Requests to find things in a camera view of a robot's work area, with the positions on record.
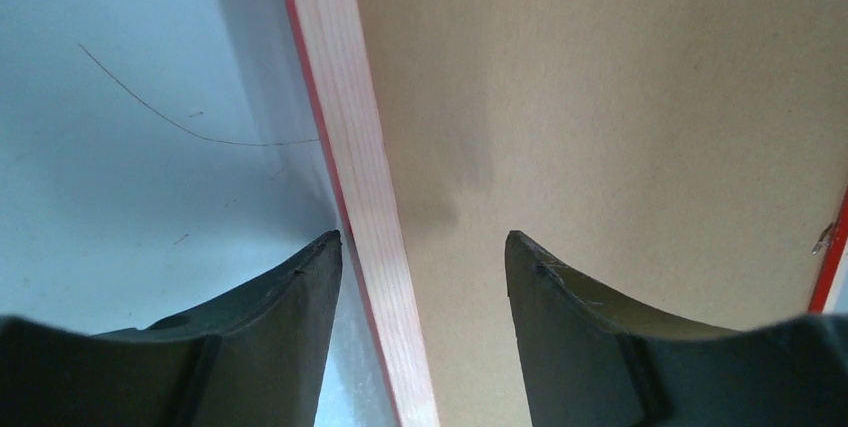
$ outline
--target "red edge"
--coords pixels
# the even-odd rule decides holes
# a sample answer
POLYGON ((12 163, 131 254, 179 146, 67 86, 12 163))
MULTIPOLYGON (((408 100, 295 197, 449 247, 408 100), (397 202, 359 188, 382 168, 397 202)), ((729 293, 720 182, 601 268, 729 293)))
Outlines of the red edge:
POLYGON ((815 290, 813 290, 813 298, 810 301, 809 311, 813 313, 820 314, 824 310, 827 295, 833 286, 833 279, 836 277, 836 271, 839 269, 839 262, 842 260, 842 253, 845 250, 845 240, 848 239, 848 192, 845 193, 845 198, 842 200, 839 218, 836 219, 831 239, 830 247, 827 249, 824 261, 822 261, 819 280, 816 282, 815 290))
POLYGON ((285 0, 285 2, 286 10, 288 11, 291 22, 292 34, 294 35, 294 43, 297 47, 297 54, 300 58, 301 69, 303 70, 303 78, 306 81, 306 89, 309 93, 309 103, 312 104, 312 115, 315 117, 315 126, 318 129, 318 137, 321 139, 321 149, 324 151, 327 171, 330 175, 330 182, 333 184, 333 194, 336 197, 336 204, 338 205, 339 214, 341 215, 342 223, 344 224, 345 233, 347 234, 347 238, 351 239, 348 248, 350 249, 350 257, 354 267, 353 270, 356 273, 356 280, 359 284, 359 292, 362 296, 362 302, 365 308, 365 317, 368 321, 368 327, 371 329, 371 338, 374 341, 374 348, 377 351, 377 358, 380 362, 381 370, 383 371, 383 381, 385 382, 386 390, 389 393, 389 400, 392 403, 392 411, 394 412, 395 420, 398 425, 401 425, 400 411, 398 410, 397 399, 394 395, 394 388, 389 379, 386 356, 383 352, 383 346, 379 341, 380 337, 377 332, 377 321, 374 318, 374 311, 371 308, 371 299, 368 296, 368 290, 365 288, 365 278, 362 274, 362 264, 359 261, 359 254, 356 251, 356 243, 353 241, 354 237, 350 226, 350 217, 347 212, 341 182, 339 181, 339 174, 336 170, 336 160, 335 157, 333 157, 333 149, 330 146, 330 138, 327 134, 327 124, 324 121, 324 112, 321 108, 321 101, 318 98, 318 88, 315 85, 315 76, 312 72, 312 64, 309 62, 306 41, 304 40, 303 30, 300 26, 297 4, 295 3, 295 0, 285 0))

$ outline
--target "red stripe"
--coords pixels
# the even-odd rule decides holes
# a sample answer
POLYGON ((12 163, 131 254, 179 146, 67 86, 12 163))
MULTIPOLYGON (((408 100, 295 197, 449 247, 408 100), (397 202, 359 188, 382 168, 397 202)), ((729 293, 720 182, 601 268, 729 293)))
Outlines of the red stripe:
POLYGON ((842 260, 846 239, 848 239, 848 192, 845 193, 845 198, 842 200, 842 208, 839 211, 836 225, 833 227, 830 246, 827 248, 824 261, 822 261, 819 280, 816 282, 813 299, 810 301, 810 312, 821 313, 824 310, 827 294, 830 293, 833 279, 836 277, 836 271, 839 268, 839 262, 842 260))
POLYGON ((386 356, 383 352, 382 344, 379 341, 379 335, 377 332, 377 321, 374 318, 374 310, 371 307, 371 299, 368 296, 368 290, 365 287, 365 278, 362 274, 362 266, 359 261, 359 254, 356 251, 356 245, 353 242, 353 231, 350 225, 350 216, 347 212, 347 205, 344 200, 344 193, 342 191, 341 182, 339 181, 339 174, 336 170, 336 160, 333 157, 333 149, 330 145, 330 137, 327 133, 327 124, 324 120, 324 112, 321 107, 321 101, 318 97, 318 87, 315 84, 315 76, 312 71, 312 65, 309 62, 309 54, 306 49, 306 41, 303 37, 303 29, 300 25, 300 18, 297 13, 297 3, 295 0, 285 0, 286 2, 286 10, 289 14, 289 19, 291 22, 292 34, 294 36, 294 43, 297 47, 297 54, 300 58, 301 69, 303 70, 303 78, 306 82, 306 89, 309 93, 309 102, 312 105, 312 115, 315 117, 315 126, 318 129, 318 137, 321 139, 321 149, 324 152, 324 160, 327 163, 327 171, 330 175, 330 183, 333 186, 333 194, 336 198, 336 204, 339 208, 339 215, 342 219, 343 228, 345 229, 345 233, 347 234, 347 238, 350 239, 348 249, 350 251, 351 262, 353 263, 353 270, 356 273, 356 280, 359 284, 359 292, 362 296, 362 302, 365 308, 365 317, 368 322, 368 327, 371 330, 371 338, 374 341, 374 347, 377 351, 377 358, 380 362, 380 368, 383 374, 383 381, 385 382, 386 390, 389 395, 389 400, 392 403, 392 411, 395 415, 395 420, 398 425, 401 424, 400 420, 400 410, 398 409, 397 399, 394 396, 394 389, 392 388, 391 381, 389 379, 389 369, 386 363, 386 356))

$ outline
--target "metal object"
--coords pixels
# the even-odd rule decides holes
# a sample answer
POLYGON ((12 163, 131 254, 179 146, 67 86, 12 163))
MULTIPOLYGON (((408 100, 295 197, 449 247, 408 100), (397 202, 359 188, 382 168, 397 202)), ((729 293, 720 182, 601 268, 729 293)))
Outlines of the metal object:
POLYGON ((312 426, 338 232, 206 303, 95 337, 0 318, 4 425, 312 426))
POLYGON ((816 242, 816 245, 813 246, 812 254, 818 254, 823 248, 830 246, 830 232, 833 230, 833 226, 836 225, 834 222, 831 222, 830 225, 824 228, 821 235, 819 236, 819 241, 816 242))
POLYGON ((512 317, 535 427, 846 425, 848 318, 737 333, 662 312, 506 243, 512 317))

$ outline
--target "wooden strip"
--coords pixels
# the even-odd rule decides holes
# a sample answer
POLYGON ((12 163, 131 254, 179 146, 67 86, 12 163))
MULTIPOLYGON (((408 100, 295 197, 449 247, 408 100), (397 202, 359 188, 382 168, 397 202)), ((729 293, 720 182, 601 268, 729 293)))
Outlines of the wooden strip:
POLYGON ((833 226, 833 236, 827 253, 822 261, 822 269, 816 282, 813 298, 810 301, 810 312, 832 312, 845 282, 848 264, 843 262, 845 241, 848 239, 848 192, 842 201, 839 218, 833 226))
POLYGON ((356 0, 286 4, 398 422, 438 426, 356 0))

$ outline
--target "tan panel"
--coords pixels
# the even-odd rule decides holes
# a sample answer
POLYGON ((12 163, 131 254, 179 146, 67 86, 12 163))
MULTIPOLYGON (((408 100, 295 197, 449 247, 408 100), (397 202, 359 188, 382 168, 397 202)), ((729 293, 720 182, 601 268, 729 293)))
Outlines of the tan panel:
POLYGON ((443 425, 529 425, 509 229, 696 320, 804 310, 848 0, 359 2, 443 425))

